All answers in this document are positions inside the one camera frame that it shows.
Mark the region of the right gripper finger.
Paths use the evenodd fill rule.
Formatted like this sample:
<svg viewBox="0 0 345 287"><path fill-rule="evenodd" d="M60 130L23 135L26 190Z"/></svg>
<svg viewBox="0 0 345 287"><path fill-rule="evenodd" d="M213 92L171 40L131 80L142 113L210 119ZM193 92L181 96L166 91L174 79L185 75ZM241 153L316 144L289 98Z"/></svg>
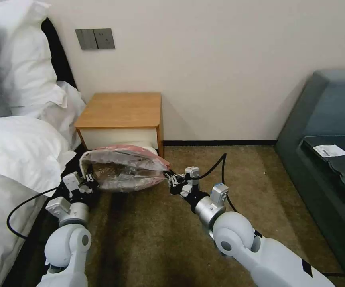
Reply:
<svg viewBox="0 0 345 287"><path fill-rule="evenodd" d="M172 195L181 194L184 186L185 186L185 181L182 181L182 182L169 181L169 189Z"/></svg>
<svg viewBox="0 0 345 287"><path fill-rule="evenodd" d="M186 183L185 175L177 174L173 170L163 171L169 185L179 185Z"/></svg>

